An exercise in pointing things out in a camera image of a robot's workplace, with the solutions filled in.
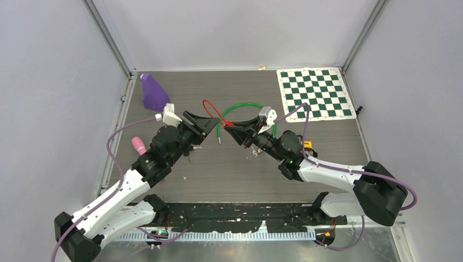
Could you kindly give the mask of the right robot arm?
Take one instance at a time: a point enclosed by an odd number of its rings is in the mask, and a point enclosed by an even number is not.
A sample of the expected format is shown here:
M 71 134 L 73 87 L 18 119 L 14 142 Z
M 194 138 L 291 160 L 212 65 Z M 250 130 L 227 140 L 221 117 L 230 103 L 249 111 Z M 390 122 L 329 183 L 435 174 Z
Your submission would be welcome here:
M 301 135 L 286 130 L 280 137 L 263 131 L 265 119 L 225 125 L 225 131 L 243 147 L 256 146 L 279 161 L 281 174 L 289 180 L 322 183 L 343 193 L 321 193 L 312 204 L 312 218 L 325 224 L 338 216 L 366 216 L 390 227 L 408 196 L 406 186 L 382 164 L 342 165 L 308 155 Z

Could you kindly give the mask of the yellow Opel padlock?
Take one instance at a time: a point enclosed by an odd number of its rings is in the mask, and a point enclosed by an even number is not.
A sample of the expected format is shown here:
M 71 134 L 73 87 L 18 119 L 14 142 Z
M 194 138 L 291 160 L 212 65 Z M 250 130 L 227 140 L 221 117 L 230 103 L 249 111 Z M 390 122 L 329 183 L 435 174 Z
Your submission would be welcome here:
M 318 153 L 313 149 L 311 141 L 304 141 L 304 151 L 308 156 L 318 157 Z

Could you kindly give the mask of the small silver key bunch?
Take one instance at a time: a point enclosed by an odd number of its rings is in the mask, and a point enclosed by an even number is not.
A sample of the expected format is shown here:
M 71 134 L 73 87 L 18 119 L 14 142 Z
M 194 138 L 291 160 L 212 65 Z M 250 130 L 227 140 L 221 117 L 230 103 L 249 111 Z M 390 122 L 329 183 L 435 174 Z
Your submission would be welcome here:
M 254 147 L 252 147 L 252 156 L 254 158 L 257 158 L 261 152 L 262 152 L 261 149 L 259 149 L 259 148 L 255 149 Z

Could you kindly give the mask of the red cable padlock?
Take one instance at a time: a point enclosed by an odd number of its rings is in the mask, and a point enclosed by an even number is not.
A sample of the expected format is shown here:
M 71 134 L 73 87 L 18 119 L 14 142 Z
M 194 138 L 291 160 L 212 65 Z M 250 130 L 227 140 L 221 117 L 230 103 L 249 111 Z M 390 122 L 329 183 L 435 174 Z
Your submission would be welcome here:
M 204 110 L 210 117 L 218 116 L 219 124 L 222 127 L 227 127 L 227 126 L 234 127 L 235 126 L 233 122 L 226 120 L 224 116 L 220 113 L 220 111 L 217 109 L 217 107 L 208 99 L 204 99 L 202 101 L 202 105 L 203 105 Z

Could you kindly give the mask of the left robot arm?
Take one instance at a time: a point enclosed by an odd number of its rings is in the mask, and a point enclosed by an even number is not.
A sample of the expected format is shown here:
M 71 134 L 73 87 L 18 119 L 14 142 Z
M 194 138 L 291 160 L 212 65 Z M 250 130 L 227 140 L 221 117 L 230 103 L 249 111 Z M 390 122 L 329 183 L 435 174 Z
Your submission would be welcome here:
M 133 208 L 123 208 L 146 193 L 172 171 L 174 164 L 194 146 L 200 145 L 219 125 L 217 117 L 183 112 L 163 112 L 164 123 L 152 137 L 149 149 L 141 154 L 120 179 L 100 197 L 80 210 L 61 212 L 54 219 L 57 245 L 70 261 L 94 261 L 101 250 L 122 234 L 152 223 L 167 221 L 167 206 L 156 195 L 149 195 Z

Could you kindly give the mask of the green cable lock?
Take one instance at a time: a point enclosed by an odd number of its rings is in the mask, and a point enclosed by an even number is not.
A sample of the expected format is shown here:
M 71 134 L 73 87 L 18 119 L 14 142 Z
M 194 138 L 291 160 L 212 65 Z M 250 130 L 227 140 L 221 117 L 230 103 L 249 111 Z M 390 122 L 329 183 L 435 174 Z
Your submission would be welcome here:
M 246 106 L 251 106 L 251 107 L 255 107 L 255 108 L 259 108 L 259 109 L 262 109 L 262 107 L 263 107 L 261 104 L 257 104 L 257 103 L 250 103 L 250 102 L 238 103 L 238 104 L 235 104 L 235 105 L 227 108 L 226 110 L 224 110 L 222 112 L 222 115 L 226 116 L 231 111 L 233 111 L 233 110 L 235 110 L 237 108 L 242 108 L 242 107 L 246 107 Z

